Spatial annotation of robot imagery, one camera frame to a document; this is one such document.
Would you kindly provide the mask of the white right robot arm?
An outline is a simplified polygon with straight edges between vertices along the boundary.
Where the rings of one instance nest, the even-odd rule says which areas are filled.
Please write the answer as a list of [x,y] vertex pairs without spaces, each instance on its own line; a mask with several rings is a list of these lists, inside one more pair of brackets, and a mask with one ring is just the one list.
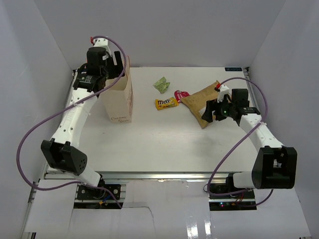
[[247,89],[230,90],[218,84],[218,97],[206,102],[202,119],[207,122],[232,118],[246,132],[258,154],[251,171],[229,176],[226,195],[238,198],[243,189],[291,189],[295,185],[297,151],[286,147],[270,132],[256,107],[251,107]]

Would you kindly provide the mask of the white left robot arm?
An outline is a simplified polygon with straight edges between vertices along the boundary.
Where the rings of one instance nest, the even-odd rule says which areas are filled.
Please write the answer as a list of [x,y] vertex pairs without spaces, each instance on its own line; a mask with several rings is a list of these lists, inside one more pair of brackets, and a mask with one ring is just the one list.
[[95,199],[105,194],[101,175],[88,166],[87,155],[79,150],[82,129],[100,91],[106,83],[125,74],[120,51],[110,54],[104,47],[91,47],[87,62],[73,74],[68,109],[50,140],[44,140],[41,151],[51,168],[68,173],[83,184]]

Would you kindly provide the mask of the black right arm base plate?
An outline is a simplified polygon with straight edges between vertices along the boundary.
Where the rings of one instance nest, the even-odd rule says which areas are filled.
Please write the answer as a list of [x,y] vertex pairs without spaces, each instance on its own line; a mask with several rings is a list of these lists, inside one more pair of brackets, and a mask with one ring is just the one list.
[[240,189],[230,183],[211,183],[209,196],[209,209],[218,211],[256,210],[255,193],[252,189]]

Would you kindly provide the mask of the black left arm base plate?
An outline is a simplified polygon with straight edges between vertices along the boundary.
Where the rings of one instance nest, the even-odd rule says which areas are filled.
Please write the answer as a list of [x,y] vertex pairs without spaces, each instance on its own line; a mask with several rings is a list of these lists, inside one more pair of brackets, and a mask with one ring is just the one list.
[[93,189],[84,185],[77,188],[75,199],[81,203],[99,203],[105,204],[108,200],[113,200],[113,196],[120,200],[121,185],[120,184],[105,184],[103,189]]

